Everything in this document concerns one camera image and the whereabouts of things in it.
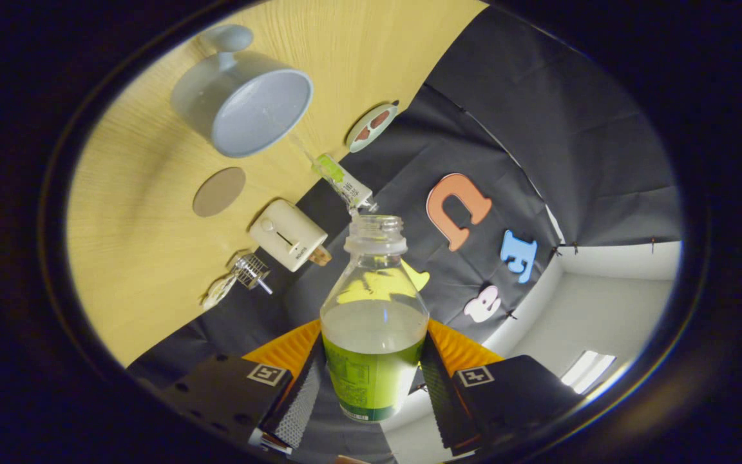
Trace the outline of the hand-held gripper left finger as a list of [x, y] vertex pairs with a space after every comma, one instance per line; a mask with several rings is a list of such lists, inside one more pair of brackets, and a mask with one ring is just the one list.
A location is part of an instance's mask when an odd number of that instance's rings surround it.
[[292, 452], [311, 419], [322, 371], [321, 323], [313, 320], [244, 356], [210, 356], [162, 399], [229, 443]]

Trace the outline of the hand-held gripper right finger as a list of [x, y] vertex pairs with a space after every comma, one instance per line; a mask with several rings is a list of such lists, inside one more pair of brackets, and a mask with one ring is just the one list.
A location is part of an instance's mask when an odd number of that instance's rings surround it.
[[584, 398], [532, 356], [503, 358], [433, 319], [420, 366], [442, 445], [452, 452], [523, 438]]

